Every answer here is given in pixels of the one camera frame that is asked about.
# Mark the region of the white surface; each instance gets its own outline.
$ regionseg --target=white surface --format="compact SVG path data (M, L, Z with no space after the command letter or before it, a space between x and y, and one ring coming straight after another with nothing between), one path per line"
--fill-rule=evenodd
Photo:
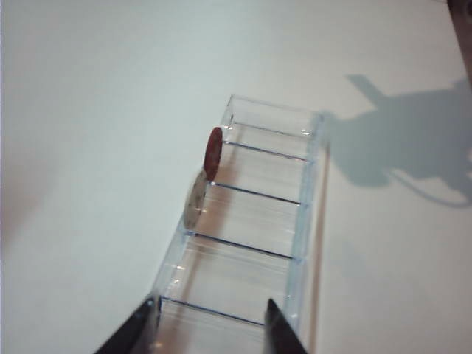
M5 353L91 353L136 307L233 92L330 112L318 353L471 351L472 209L395 178L472 198L446 4L10 0L2 43Z

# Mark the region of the copper coin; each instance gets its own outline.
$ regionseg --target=copper coin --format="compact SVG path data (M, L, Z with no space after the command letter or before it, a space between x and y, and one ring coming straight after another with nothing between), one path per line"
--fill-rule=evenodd
M223 146L223 131L221 128L213 128L206 144L204 169L209 181L215 179L220 165L221 148Z

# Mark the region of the black object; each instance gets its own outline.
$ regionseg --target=black object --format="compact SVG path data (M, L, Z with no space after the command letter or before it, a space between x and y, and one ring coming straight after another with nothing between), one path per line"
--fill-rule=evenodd
M154 304L152 298L145 300L95 354L129 354L141 339Z
M273 299L265 312L265 354L307 354Z

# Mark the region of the clear plastic container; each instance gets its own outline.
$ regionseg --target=clear plastic container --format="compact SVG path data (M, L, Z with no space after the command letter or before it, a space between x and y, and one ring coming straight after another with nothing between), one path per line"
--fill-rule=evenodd
M311 111L231 98L218 171L190 193L203 198L198 219L181 219L156 279L152 351L261 353L269 298L298 331L320 123Z

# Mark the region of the plastic compartment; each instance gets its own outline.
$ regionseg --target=plastic compartment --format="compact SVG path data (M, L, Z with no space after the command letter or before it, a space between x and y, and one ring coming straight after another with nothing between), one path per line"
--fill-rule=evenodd
M298 208L296 204L210 185L193 231L290 257Z
M267 299L284 300L288 268L281 257L190 236L164 297L263 325Z
M264 329L164 301L152 353L262 353Z

